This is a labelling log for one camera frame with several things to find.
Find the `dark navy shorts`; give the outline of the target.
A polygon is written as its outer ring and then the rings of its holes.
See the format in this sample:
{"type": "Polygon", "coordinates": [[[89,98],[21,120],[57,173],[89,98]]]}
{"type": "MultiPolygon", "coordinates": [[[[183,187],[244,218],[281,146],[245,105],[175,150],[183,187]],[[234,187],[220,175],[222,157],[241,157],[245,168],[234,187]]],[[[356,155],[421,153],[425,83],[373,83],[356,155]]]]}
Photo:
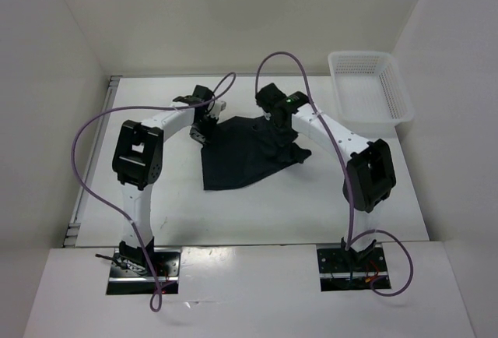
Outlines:
{"type": "Polygon", "coordinates": [[[296,138],[297,132],[279,128],[263,116],[235,116],[220,123],[201,149],[204,190],[244,188],[302,164],[312,152],[298,146],[296,138]]]}

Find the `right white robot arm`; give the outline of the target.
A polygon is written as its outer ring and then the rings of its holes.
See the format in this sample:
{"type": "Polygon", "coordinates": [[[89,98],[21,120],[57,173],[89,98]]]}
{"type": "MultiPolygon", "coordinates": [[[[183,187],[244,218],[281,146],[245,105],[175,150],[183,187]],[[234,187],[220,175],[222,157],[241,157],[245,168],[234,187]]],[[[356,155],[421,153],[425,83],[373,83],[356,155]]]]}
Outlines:
{"type": "Polygon", "coordinates": [[[287,96],[270,83],[255,100],[272,131],[304,135],[337,158],[344,174],[342,194],[353,208],[341,241],[342,264],[351,273],[361,269],[374,251],[379,212],[396,186],[390,146],[347,129],[300,91],[287,96]]]}

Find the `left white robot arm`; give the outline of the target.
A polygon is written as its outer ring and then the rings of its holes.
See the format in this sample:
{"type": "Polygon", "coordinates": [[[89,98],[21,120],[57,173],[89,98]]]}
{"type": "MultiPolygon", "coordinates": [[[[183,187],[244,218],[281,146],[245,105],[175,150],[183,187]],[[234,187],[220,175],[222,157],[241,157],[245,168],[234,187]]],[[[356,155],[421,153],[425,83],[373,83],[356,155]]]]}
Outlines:
{"type": "Polygon", "coordinates": [[[118,135],[112,160],[123,195],[123,210],[130,227],[119,243],[119,257],[136,274],[144,276],[156,264],[151,227],[153,186],[163,169],[164,143],[182,129],[206,145],[226,102],[213,91],[197,85],[191,95],[173,99],[169,110],[162,110],[142,121],[125,121],[118,135]]]}

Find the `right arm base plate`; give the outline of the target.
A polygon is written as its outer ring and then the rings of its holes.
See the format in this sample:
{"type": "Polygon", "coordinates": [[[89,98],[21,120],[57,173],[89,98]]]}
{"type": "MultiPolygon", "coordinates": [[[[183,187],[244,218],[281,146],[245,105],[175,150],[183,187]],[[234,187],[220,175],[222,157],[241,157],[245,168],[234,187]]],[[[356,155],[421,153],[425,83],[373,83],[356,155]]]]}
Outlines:
{"type": "Polygon", "coordinates": [[[390,290],[388,266],[381,245],[362,259],[347,259],[340,244],[318,245],[317,267],[321,292],[368,290],[390,290]]]}

